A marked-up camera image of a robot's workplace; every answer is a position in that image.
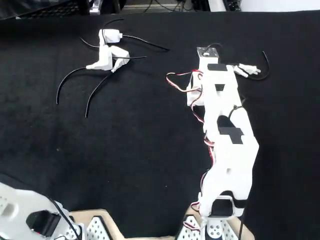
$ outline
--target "perforated metal plate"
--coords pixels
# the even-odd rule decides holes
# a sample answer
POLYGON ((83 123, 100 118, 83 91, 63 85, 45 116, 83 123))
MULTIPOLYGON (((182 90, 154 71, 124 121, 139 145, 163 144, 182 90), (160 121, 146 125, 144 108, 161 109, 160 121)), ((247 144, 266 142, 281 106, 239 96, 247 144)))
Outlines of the perforated metal plate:
MULTIPOLYGON (((185 221, 194 226, 195 228, 200 228, 199 223, 196 218, 192 215, 186 217, 185 221)), ((176 237, 176 240, 201 240, 199 231, 191 231, 189 228, 182 226, 181 231, 176 237)))
POLYGON ((111 240, 104 223, 97 216, 92 218, 86 234, 87 240, 111 240))

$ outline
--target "white 3d printed part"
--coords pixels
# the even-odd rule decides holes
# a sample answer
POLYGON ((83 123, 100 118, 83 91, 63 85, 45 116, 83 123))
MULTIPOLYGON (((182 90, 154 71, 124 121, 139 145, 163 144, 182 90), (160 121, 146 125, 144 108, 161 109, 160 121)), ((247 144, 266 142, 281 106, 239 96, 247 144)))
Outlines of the white 3d printed part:
MULTIPOLYGON (((69 218, 69 212, 56 202, 69 218)), ((30 190, 12 188, 0 182, 0 237, 7 240, 43 240, 44 236, 33 231, 26 223, 30 214, 48 211, 58 214, 53 203, 45 196, 30 190)), ((68 223, 61 217, 48 240, 56 239, 69 229, 68 223)))
MULTIPOLYGON (((198 72, 193 72, 187 87, 187 90, 202 87, 196 105, 205 108, 203 132, 214 143, 214 148, 210 147, 214 165, 203 179, 202 194, 198 199, 199 213, 202 217, 209 217, 216 199, 229 199, 232 215, 241 216, 244 205, 237 203, 248 198, 259 145, 248 114, 242 107, 233 66, 219 64, 215 48, 209 48, 205 55, 204 50, 204 47, 197 48, 201 78, 198 72), (230 122, 229 126, 218 125, 220 117, 230 122), (221 195, 225 191, 232 192, 233 196, 221 195)), ((188 92, 187 105, 200 93, 188 92)))

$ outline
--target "black fabric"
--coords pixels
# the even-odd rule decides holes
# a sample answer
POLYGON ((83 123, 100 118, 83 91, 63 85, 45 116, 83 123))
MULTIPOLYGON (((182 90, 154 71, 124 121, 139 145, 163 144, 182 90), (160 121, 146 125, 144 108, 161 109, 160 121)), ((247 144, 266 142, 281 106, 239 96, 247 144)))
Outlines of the black fabric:
POLYGON ((97 44, 116 18, 0 22, 0 170, 70 211, 107 209, 126 237, 174 235, 210 158, 185 93, 164 76, 197 68, 196 47, 212 42, 223 44, 222 63, 262 71, 264 50, 269 78, 238 78, 259 143, 245 223, 257 240, 318 239, 320 12, 125 15, 110 27, 171 51, 123 39, 131 56, 148 58, 106 81, 89 118, 103 72, 75 74, 56 106, 61 79, 98 59, 79 35, 97 44))

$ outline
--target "black rectangular patch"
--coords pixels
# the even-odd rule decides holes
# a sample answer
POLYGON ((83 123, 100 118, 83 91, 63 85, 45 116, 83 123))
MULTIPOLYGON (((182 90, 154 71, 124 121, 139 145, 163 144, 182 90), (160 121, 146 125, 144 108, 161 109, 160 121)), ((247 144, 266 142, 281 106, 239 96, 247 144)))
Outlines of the black rectangular patch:
POLYGON ((217 64, 209 63, 207 67, 208 67, 208 70, 210 71, 228 71, 227 65, 220 64, 220 63, 217 63, 217 64))

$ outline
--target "black cable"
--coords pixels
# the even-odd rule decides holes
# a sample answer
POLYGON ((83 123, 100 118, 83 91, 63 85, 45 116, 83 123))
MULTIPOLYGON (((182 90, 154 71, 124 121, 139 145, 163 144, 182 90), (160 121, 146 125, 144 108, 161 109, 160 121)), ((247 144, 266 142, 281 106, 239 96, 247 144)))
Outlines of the black cable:
POLYGON ((71 74, 74 74, 75 72, 78 72, 80 70, 84 70, 86 69, 85 67, 80 67, 80 68, 77 68, 75 70, 72 70, 71 72, 69 72, 63 79, 62 81, 60 82, 59 84, 59 87, 56 91, 56 100, 55 100, 55 103, 56 104, 59 104, 59 98, 60 98, 60 92, 61 92, 61 89, 63 87, 63 85, 66 83, 66 81, 68 80, 68 77, 71 75, 71 74))
POLYGON ((162 5, 158 0, 155 0, 155 1, 156 1, 157 4, 159 4, 159 5, 160 5, 161 7, 163 7, 164 9, 167 9, 167 10, 169 10, 169 11, 171 11, 171 12, 178 12, 178 11, 176 11, 176 10, 170 9, 170 8, 162 5))
POLYGON ((235 110, 238 110, 238 109, 241 109, 241 108, 243 108, 243 106, 236 106, 236 105, 234 105, 233 106, 233 109, 230 111, 230 113, 229 113, 229 116, 228 116, 228 118, 230 119, 231 118, 231 115, 232 115, 232 113, 235 111, 235 110))
POLYGON ((65 236, 58 236, 57 238, 55 238, 54 240, 60 239, 60 238, 64 238, 64 240, 66 240, 67 238, 65 236))
POLYGON ((261 77, 254 77, 254 76, 251 76, 249 75, 247 78, 250 79, 250 80, 255 80, 255 81, 261 81, 261 80, 265 80, 267 77, 269 77, 270 75, 270 63, 269 63, 269 59, 265 53, 265 51, 262 51, 262 54, 263 54, 263 57, 266 61, 266 65, 267 65, 267 72, 264 76, 261 76, 261 77))
POLYGON ((173 12, 176 12, 176 8, 179 6, 179 12, 180 12, 180 2, 177 3, 177 5, 175 5, 174 9, 172 10, 173 12))
MULTIPOLYGON (((84 40, 82 37, 80 37, 80 39, 82 40, 82 42, 86 45, 88 45, 89 47, 91 48, 94 48, 94 49, 99 49, 99 46, 95 46, 95 45, 92 45, 90 43, 88 43, 86 40, 84 40)), ((133 57, 120 57, 120 56, 113 56, 112 58, 113 59, 145 59, 147 56, 133 56, 133 57)))
POLYGON ((204 49, 204 51, 203 51, 203 53, 202 53, 202 56, 204 56, 205 53, 208 51, 208 49, 211 48, 211 47, 213 47, 213 46, 218 46, 218 47, 221 48, 221 49, 222 49, 222 47, 223 47, 222 44, 219 43, 219 42, 210 43, 210 44, 204 49))
POLYGON ((243 228, 244 228, 244 218, 245 218, 245 208, 243 209, 243 213, 242 213, 242 217, 241 217, 241 223, 240 223, 240 230, 239 230, 238 240, 241 240, 242 230, 243 230, 243 228))
POLYGON ((99 84, 95 87, 95 89, 91 92, 89 98, 88 98, 88 102, 86 103, 86 108, 85 108, 85 115, 84 117, 87 119, 88 118, 88 114, 89 114, 89 108, 90 108, 90 103, 92 98, 95 96, 95 94, 97 93, 99 87, 104 83, 104 81, 111 76, 112 73, 110 73, 108 76, 104 77, 101 82, 99 82, 99 84))
POLYGON ((88 45, 90 48, 94 48, 94 49, 98 49, 98 48, 99 48, 99 46, 95 46, 95 45, 92 45, 92 44, 88 43, 88 42, 87 42, 86 40, 84 40, 81 36, 80 36, 80 39, 81 39, 81 41, 82 41, 84 44, 88 45))
POLYGON ((154 1, 154 0, 151 0, 151 1, 150 1, 149 6, 142 12, 143 14, 146 13, 146 12, 149 10, 149 8, 151 7, 153 1, 154 1))
POLYGON ((130 56, 130 57, 122 57, 122 56, 113 56, 113 59, 145 59, 147 56, 130 56))
POLYGON ((51 199, 48 196, 45 196, 47 199, 50 200, 50 202, 52 202, 52 204, 55 206, 55 208, 58 210, 58 212, 60 213, 60 215, 63 217, 63 219, 68 223, 69 227, 72 229, 72 231, 74 232, 76 238, 78 240, 81 240, 80 236, 78 235, 75 227, 72 225, 72 223, 69 221, 69 219, 67 218, 67 216, 64 214, 64 212, 61 210, 61 208, 59 207, 59 205, 56 203, 55 200, 51 199))
POLYGON ((126 38, 131 38, 131 39, 136 39, 136 40, 139 40, 143 43, 146 43, 146 44, 149 44, 151 46, 155 46, 157 48, 160 48, 160 49, 163 49, 163 50, 166 50, 166 51, 170 51, 169 48, 166 48, 164 46, 160 46, 160 45, 157 45, 155 43, 152 43, 152 42, 149 42, 149 41, 146 41, 146 40, 143 40, 142 38, 139 38, 139 37, 136 37, 136 36, 130 36, 130 35, 122 35, 123 37, 126 37, 126 38))
MULTIPOLYGON (((32 187, 32 186, 31 186, 30 184, 28 184, 28 183, 23 182, 22 180, 18 179, 17 177, 12 176, 12 175, 9 175, 9 174, 7 174, 7 173, 5 173, 5 172, 2 172, 2 171, 0 171, 0 174, 1 174, 1 175, 4 175, 4 176, 7 176, 7 177, 9 177, 10 179, 15 180, 16 182, 19 182, 19 183, 27 186, 28 188, 30 188, 30 189, 32 189, 32 190, 34 191, 34 187, 32 187)), ((43 195, 43 196, 45 196, 45 197, 55 206, 55 208, 58 210, 58 212, 60 213, 60 215, 61 215, 61 216, 63 217, 63 219, 68 223, 69 227, 70 227, 70 228, 72 229, 72 231, 74 232, 76 238, 77 238, 78 240, 81 240, 80 236, 77 234, 76 229, 74 228, 74 226, 72 225, 72 223, 69 221, 69 219, 67 218, 67 216, 65 215, 65 213, 61 210, 61 208, 60 208, 59 205, 56 203, 56 201, 53 200, 53 199, 51 199, 49 196, 41 193, 40 191, 39 191, 39 192, 35 191, 35 192, 36 192, 36 193, 39 193, 39 194, 41 194, 41 195, 43 195)))

